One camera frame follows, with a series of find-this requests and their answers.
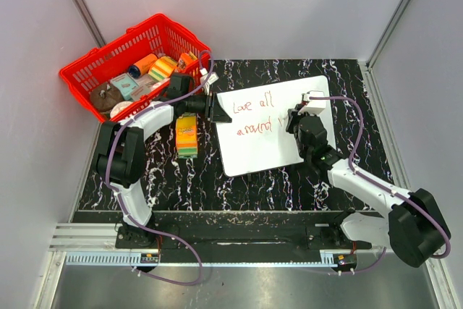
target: red basket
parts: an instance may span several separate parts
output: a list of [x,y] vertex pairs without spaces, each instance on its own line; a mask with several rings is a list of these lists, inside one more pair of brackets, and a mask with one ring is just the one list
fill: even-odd
[[[148,54],[166,54],[176,60],[184,52],[192,52],[197,57],[202,50],[210,50],[194,34],[180,24],[171,21],[163,14],[155,14],[139,25],[126,30],[126,33],[112,43],[94,48],[85,56],[60,70],[59,75],[66,81],[74,97],[100,120],[108,119],[100,114],[90,103],[90,92],[100,84],[126,72],[130,65]],[[203,55],[204,67],[208,67],[209,55]],[[187,66],[186,73],[199,82],[199,61]],[[143,110],[162,89],[166,81],[140,101],[118,113],[111,121],[118,122]]]

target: brown object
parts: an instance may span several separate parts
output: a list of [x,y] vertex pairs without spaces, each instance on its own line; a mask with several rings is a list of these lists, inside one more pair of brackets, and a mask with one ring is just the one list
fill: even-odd
[[101,113],[110,112],[121,101],[124,101],[121,91],[107,82],[90,92],[90,102]]

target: floor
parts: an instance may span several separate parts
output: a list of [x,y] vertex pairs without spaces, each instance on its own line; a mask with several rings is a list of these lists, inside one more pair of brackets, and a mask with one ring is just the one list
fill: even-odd
[[[372,255],[361,255],[366,265]],[[187,281],[196,268],[160,267],[156,275]],[[103,308],[438,308],[425,268],[387,255],[371,272],[338,277],[303,268],[207,268],[205,281],[181,287],[141,276],[130,268],[65,266],[53,309]]]
[[[368,94],[356,60],[292,59],[218,61],[216,92],[325,75],[333,96],[355,99],[364,112],[365,131],[356,161],[381,179],[392,180],[386,154],[375,123]],[[348,154],[359,119],[348,103],[332,104],[336,146]],[[307,173],[289,168],[273,169],[244,177],[223,173],[213,125],[199,121],[199,154],[195,160],[177,158],[174,128],[165,127],[146,143],[149,161],[142,186],[148,204],[156,211],[327,211],[368,207],[351,195],[322,182],[311,182]],[[119,207],[101,178],[90,172],[78,211],[118,211]]]

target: gray wall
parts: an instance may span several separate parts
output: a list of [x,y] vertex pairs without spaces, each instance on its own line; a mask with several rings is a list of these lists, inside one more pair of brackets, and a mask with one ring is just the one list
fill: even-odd
[[157,12],[217,59],[371,55],[400,0],[86,0],[106,40]]
[[71,0],[0,0],[0,307],[26,308],[96,119],[58,78],[95,46]]
[[463,295],[463,2],[413,0],[373,71],[413,188],[431,191],[453,233]]

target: cable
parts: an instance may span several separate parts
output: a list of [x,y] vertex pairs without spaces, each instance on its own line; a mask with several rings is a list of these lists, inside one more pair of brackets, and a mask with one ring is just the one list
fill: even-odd
[[184,96],[172,99],[170,101],[163,101],[163,102],[157,103],[155,105],[150,105],[148,108],[146,108],[146,109],[140,111],[138,114],[134,115],[133,118],[128,119],[119,128],[119,131],[116,133],[116,137],[114,138],[113,145],[112,145],[111,150],[109,152],[108,164],[106,166],[106,173],[105,173],[106,175],[105,175],[105,180],[104,180],[105,185],[110,190],[113,190],[115,195],[117,196],[117,201],[119,202],[119,205],[121,206],[121,209],[122,209],[122,212],[124,213],[124,215],[126,215],[127,218],[135,226],[140,227],[141,229],[144,229],[145,231],[150,232],[150,233],[159,234],[159,235],[163,235],[165,237],[170,237],[170,238],[174,238],[174,239],[178,240],[179,242],[181,242],[182,244],[184,244],[187,248],[189,248],[191,250],[191,252],[195,256],[195,258],[197,260],[197,263],[199,265],[199,274],[198,274],[196,280],[194,280],[193,282],[178,282],[178,281],[175,281],[175,280],[170,280],[170,279],[167,279],[167,278],[163,278],[161,276],[156,276],[156,275],[149,274],[149,273],[143,273],[141,271],[139,271],[138,274],[139,275],[143,274],[143,275],[149,276],[150,278],[161,280],[163,282],[168,282],[170,284],[183,285],[183,286],[193,286],[193,285],[201,283],[201,281],[203,280],[203,263],[201,262],[200,256],[197,254],[196,250],[190,244],[188,244],[188,242],[183,240],[181,237],[176,236],[175,234],[170,234],[170,233],[166,233],[166,232],[162,232],[162,231],[157,231],[155,229],[147,228],[146,226],[143,226],[142,224],[140,224],[138,221],[135,221],[135,219],[132,217],[132,215],[130,215],[129,211],[127,210],[127,207],[124,204],[124,200],[122,199],[122,196],[120,195],[119,189],[117,187],[111,185],[111,183],[109,181],[109,174],[110,174],[110,171],[111,171],[111,164],[112,164],[112,161],[113,161],[113,158],[114,158],[114,153],[116,152],[117,143],[119,142],[119,139],[120,139],[123,131],[129,125],[131,125],[136,119],[141,117],[143,114],[146,114],[147,112],[149,112],[151,110],[154,110],[154,109],[157,109],[157,108],[160,108],[162,106],[169,105],[169,104],[172,104],[172,103],[176,103],[177,101],[181,101],[182,99],[188,98],[189,96],[191,96],[194,93],[196,93],[197,91],[199,91],[199,89],[201,89],[207,83],[207,81],[209,80],[209,77],[212,75],[212,71],[213,71],[213,67],[214,67],[214,59],[213,59],[213,56],[212,56],[212,52],[210,52],[208,50],[201,51],[201,53],[200,53],[200,55],[198,57],[199,64],[200,64],[200,69],[203,68],[203,64],[201,62],[201,56],[203,54],[209,54],[209,58],[211,60],[211,67],[209,68],[208,75],[206,76],[204,81],[201,84],[199,84],[199,86],[197,86],[195,89],[193,89],[191,92],[185,94]]
[[370,184],[375,185],[376,187],[386,191],[387,193],[400,198],[404,202],[410,204],[413,208],[415,208],[419,213],[421,213],[433,226],[434,228],[437,229],[437,231],[441,234],[443,241],[445,242],[446,245],[446,250],[441,254],[441,255],[432,255],[431,258],[445,258],[450,254],[451,246],[450,246],[450,239],[447,236],[447,233],[443,230],[443,228],[437,223],[435,219],[431,215],[429,215],[426,211],[424,211],[421,207],[419,207],[415,202],[410,200],[409,198],[404,197],[400,193],[394,192],[390,187],[387,187],[380,182],[377,182],[376,180],[364,175],[362,172],[359,172],[355,169],[354,167],[354,157],[357,152],[357,148],[360,143],[360,139],[362,138],[362,133],[363,133],[363,114],[362,110],[360,109],[359,104],[357,104],[356,101],[354,101],[351,98],[344,97],[344,96],[336,96],[336,97],[310,97],[310,99],[314,101],[326,101],[326,100],[331,100],[331,101],[348,101],[351,103],[351,105],[355,106],[359,113],[359,118],[360,118],[360,129],[357,135],[357,139],[355,140],[354,148],[352,149],[352,152],[349,155],[349,168],[359,177],[363,178],[365,181],[369,182]]

